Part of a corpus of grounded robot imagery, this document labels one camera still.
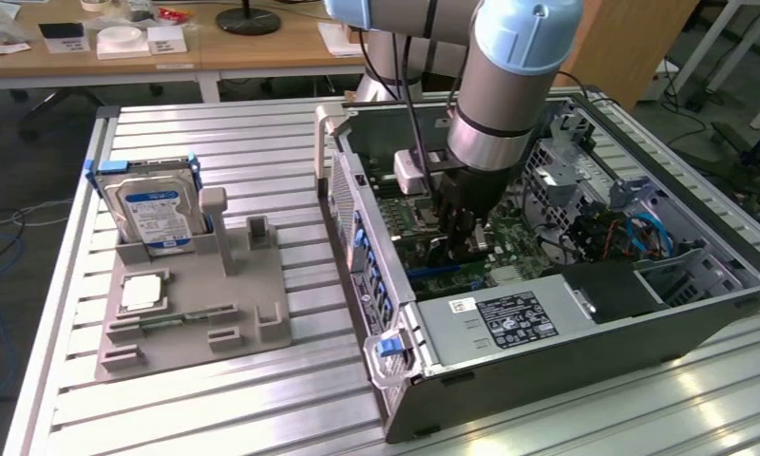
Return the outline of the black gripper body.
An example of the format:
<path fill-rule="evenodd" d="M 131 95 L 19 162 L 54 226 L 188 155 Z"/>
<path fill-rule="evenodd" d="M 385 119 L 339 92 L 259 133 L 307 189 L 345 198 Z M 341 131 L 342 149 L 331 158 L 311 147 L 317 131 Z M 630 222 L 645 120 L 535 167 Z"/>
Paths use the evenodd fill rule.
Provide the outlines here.
<path fill-rule="evenodd" d="M 455 211 L 467 209 L 487 219 L 498 206 L 513 178 L 513 171 L 482 171 L 471 167 L 450 169 L 443 173 L 441 188 L 450 195 Z"/>

